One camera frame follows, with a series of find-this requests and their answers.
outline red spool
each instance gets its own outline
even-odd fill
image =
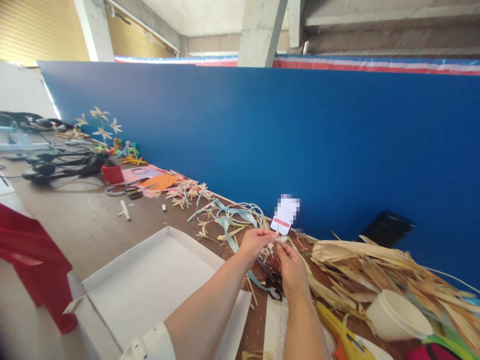
[[[108,184],[118,184],[124,181],[124,175],[120,165],[114,163],[107,163],[101,167],[103,179]]]

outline white paper box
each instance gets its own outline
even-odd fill
[[[165,321],[224,262],[167,226],[86,279],[86,294],[65,312],[77,316],[102,359],[119,359],[135,338]],[[251,296],[240,291],[215,359],[235,358]]]

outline white marker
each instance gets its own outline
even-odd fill
[[[120,205],[121,205],[121,208],[123,209],[123,213],[125,214],[126,220],[127,221],[132,220],[132,218],[130,217],[130,214],[129,214],[129,209],[127,208],[127,205],[125,204],[125,201],[120,200]]]

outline white plastic cup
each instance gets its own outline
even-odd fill
[[[383,290],[366,310],[376,334],[388,342],[426,339],[434,333],[427,318],[403,296]]]

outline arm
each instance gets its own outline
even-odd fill
[[[283,358],[329,359],[320,318],[310,295],[305,264],[289,245],[276,241],[275,252],[280,264],[272,260],[282,275],[282,285],[288,300]]]
[[[243,277],[262,248],[276,237],[270,230],[247,231],[238,252],[165,320],[177,360],[210,359],[214,355]]]

